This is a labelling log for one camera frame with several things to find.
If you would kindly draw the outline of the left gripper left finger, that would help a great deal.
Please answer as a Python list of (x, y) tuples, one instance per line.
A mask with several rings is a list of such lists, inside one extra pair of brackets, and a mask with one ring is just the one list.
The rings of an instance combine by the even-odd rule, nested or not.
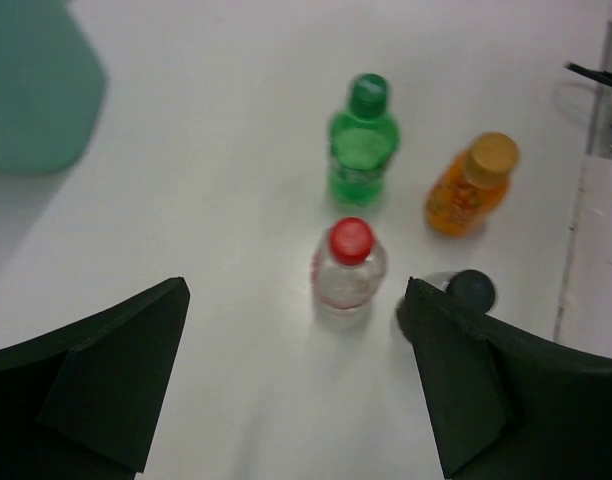
[(0, 349), (0, 479), (144, 472), (190, 303), (169, 278)]

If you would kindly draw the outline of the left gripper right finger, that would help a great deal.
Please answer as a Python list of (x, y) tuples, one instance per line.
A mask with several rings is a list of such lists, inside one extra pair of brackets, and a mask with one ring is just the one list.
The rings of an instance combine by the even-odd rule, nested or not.
[(421, 279), (403, 299), (447, 479), (612, 479), (612, 359), (470, 310)]

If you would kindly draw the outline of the small red-cap cola bottle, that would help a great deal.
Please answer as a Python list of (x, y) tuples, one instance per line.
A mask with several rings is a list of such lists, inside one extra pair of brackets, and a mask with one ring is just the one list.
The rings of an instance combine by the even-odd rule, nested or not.
[(345, 217), (334, 222), (311, 260), (316, 318), (338, 331), (365, 325), (387, 268), (386, 250), (367, 221)]

